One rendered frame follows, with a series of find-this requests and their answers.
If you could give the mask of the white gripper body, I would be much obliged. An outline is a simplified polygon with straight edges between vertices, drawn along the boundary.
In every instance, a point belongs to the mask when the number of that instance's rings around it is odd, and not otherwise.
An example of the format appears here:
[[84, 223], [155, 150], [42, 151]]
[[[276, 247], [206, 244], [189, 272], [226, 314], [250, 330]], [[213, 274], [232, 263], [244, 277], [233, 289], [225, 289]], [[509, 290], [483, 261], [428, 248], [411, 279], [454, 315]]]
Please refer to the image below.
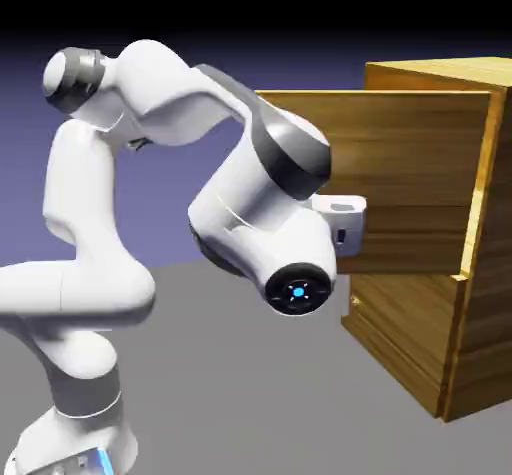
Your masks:
[[328, 223], [336, 256], [357, 255], [364, 233], [366, 199], [357, 195], [315, 194], [311, 206]]

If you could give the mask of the large wooden cabinet door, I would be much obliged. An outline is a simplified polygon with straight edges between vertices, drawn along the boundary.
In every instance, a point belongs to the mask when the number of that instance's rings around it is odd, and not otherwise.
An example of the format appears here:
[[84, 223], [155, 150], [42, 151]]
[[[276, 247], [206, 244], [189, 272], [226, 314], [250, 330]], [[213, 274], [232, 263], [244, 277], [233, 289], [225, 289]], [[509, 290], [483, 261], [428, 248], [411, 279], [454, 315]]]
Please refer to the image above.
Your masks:
[[460, 270], [490, 95], [461, 91], [263, 90], [319, 128], [331, 195], [367, 200], [362, 248], [346, 274]]

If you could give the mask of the small wooden cabinet door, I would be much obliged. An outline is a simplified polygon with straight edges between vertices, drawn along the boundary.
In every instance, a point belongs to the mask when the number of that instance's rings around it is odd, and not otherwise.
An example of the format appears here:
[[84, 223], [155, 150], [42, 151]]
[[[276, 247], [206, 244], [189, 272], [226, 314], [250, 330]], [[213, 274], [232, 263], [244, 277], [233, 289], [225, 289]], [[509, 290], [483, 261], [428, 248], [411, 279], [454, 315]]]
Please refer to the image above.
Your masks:
[[437, 418], [445, 405], [463, 275], [354, 275], [350, 296], [361, 304], [343, 327]]

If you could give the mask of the light wood cabinet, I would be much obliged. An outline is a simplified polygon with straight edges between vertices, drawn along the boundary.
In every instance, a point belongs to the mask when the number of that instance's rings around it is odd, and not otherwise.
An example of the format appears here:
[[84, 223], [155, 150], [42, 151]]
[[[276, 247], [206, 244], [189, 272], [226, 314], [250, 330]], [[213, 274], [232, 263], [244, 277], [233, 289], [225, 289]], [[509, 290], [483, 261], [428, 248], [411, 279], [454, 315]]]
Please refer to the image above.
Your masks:
[[491, 94], [456, 274], [467, 284], [437, 418], [451, 422], [512, 401], [512, 57], [369, 62], [365, 86]]

